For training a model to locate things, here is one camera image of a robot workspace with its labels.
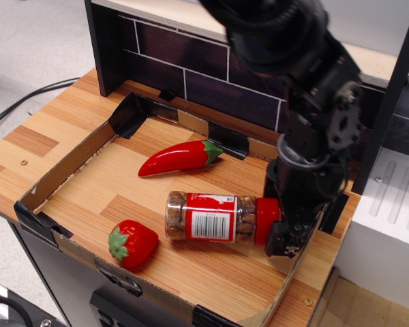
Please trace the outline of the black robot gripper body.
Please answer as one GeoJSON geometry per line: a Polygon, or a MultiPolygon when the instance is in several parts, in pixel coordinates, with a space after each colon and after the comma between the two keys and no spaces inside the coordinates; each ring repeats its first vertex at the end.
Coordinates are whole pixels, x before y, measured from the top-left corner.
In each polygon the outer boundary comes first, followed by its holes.
{"type": "Polygon", "coordinates": [[[326,152],[311,160],[298,154],[283,134],[277,159],[267,166],[264,197],[279,202],[279,221],[288,226],[289,251],[301,250],[320,213],[345,190],[350,173],[350,150],[326,152]]]}

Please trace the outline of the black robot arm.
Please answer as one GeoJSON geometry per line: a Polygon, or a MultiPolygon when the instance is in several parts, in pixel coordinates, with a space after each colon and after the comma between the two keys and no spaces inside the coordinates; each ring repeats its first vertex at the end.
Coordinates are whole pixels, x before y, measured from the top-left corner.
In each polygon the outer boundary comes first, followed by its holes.
{"type": "Polygon", "coordinates": [[[362,129],[360,70],[329,32],[319,1],[203,1],[246,69],[286,84],[288,124],[267,167],[264,195],[280,216],[265,253],[293,257],[321,212],[344,192],[362,129]]]}

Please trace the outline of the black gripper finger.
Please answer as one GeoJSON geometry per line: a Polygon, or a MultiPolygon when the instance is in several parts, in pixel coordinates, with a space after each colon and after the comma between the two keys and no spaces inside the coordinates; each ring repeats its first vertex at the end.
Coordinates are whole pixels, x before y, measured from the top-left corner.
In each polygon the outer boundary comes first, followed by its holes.
{"type": "Polygon", "coordinates": [[[281,221],[274,221],[271,224],[271,229],[265,244],[266,255],[268,257],[276,255],[292,258],[293,253],[287,249],[289,240],[290,236],[287,224],[281,221]]]}

